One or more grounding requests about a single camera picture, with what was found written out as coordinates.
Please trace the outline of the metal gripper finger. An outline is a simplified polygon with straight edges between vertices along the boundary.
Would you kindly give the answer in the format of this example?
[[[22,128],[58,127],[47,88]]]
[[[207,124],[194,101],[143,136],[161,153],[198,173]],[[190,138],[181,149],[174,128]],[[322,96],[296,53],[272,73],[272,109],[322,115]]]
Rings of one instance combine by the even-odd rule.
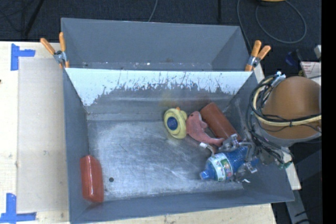
[[[232,152],[238,148],[247,147],[248,143],[244,140],[238,139],[238,134],[232,134],[229,138],[222,142],[222,145],[218,148],[219,152]]]
[[[258,171],[257,164],[259,163],[259,159],[254,158],[252,161],[244,162],[238,170],[235,172],[233,181],[238,183],[249,183],[251,175]]]

